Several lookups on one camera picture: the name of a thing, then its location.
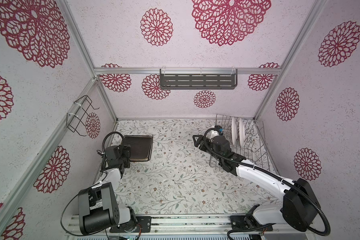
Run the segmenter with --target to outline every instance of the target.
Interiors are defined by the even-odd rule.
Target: white plate
[[[234,146],[236,146],[236,140],[237,140],[237,125],[236,125],[236,118],[232,117],[232,143]]]
[[[240,137],[240,146],[244,147],[245,145],[245,129],[244,129],[244,123],[243,120],[240,118],[239,122],[239,137]]]

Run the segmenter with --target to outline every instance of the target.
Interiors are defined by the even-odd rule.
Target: wire dish rack
[[[239,117],[216,114],[215,120],[216,125],[223,127],[223,134],[229,141],[232,151],[245,156],[248,160],[265,170],[276,172],[272,159],[267,154],[265,141],[262,138],[265,136],[263,122],[253,119],[241,119],[245,128],[245,144],[241,146],[239,137],[235,144],[232,141],[232,118],[236,119],[237,136],[239,136]],[[212,156],[210,157],[209,165],[221,168],[219,162]]]

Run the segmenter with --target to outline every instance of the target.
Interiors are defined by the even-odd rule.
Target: wall-mounted wire holder
[[[88,106],[86,108],[83,108],[82,106],[85,104],[85,103],[88,103]],[[86,135],[81,135],[78,131],[77,131],[77,127],[81,124],[83,124],[84,127],[86,127],[85,123],[83,123],[81,120],[84,116],[88,116],[88,109],[89,107],[91,107],[92,109],[94,110],[97,110],[99,108],[94,108],[92,106],[92,99],[88,96],[88,95],[84,95],[82,96],[81,98],[77,99],[76,101],[73,102],[74,104],[77,104],[80,106],[80,108],[77,110],[76,113],[67,113],[67,116],[66,116],[66,126],[69,130],[71,130],[72,132],[77,132],[77,134],[79,134],[80,136],[82,137],[85,137]],[[81,117],[79,117],[79,111],[83,110],[83,114]],[[73,120],[77,118],[79,120],[79,122],[77,123],[76,126],[72,126],[71,123],[73,122]]]
[[[236,118],[237,136],[239,136],[239,117]],[[245,144],[240,145],[237,139],[235,145],[232,141],[232,116],[216,114],[215,124],[223,127],[223,134],[229,141],[232,151],[245,156],[248,160],[259,167],[275,172],[273,161],[267,153],[266,143],[263,139],[264,124],[262,121],[253,119],[242,119],[245,127]],[[221,168],[219,162],[211,156],[209,165],[211,167]]]
[[[237,69],[231,74],[171,74],[160,69],[160,88],[164,90],[178,89],[235,89],[237,86]]]

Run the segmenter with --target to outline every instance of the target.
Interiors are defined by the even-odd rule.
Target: dish rack
[[[265,136],[263,122],[253,119],[242,119],[245,128],[245,144],[241,146],[239,138],[235,145],[232,141],[232,118],[236,119],[237,136],[239,136],[239,117],[216,114],[215,120],[215,125],[223,127],[223,134],[229,141],[232,151],[245,156],[259,167],[275,172],[272,159],[267,153],[266,144],[263,139],[263,136]],[[221,168],[218,164],[219,162],[211,156],[209,165]]]

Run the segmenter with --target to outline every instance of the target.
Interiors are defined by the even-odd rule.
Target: wire basket
[[[245,128],[245,144],[244,146],[241,146],[239,137],[235,144],[233,144],[232,141],[232,118],[236,119],[236,135],[239,136],[240,118],[216,114],[215,120],[216,125],[223,127],[223,134],[229,141],[232,151],[245,156],[257,166],[274,172],[271,158],[267,154],[265,141],[262,139],[262,136],[265,136],[263,122],[253,119],[241,119]],[[221,166],[219,166],[219,161],[212,156],[210,157],[209,165],[211,167],[221,168]]]

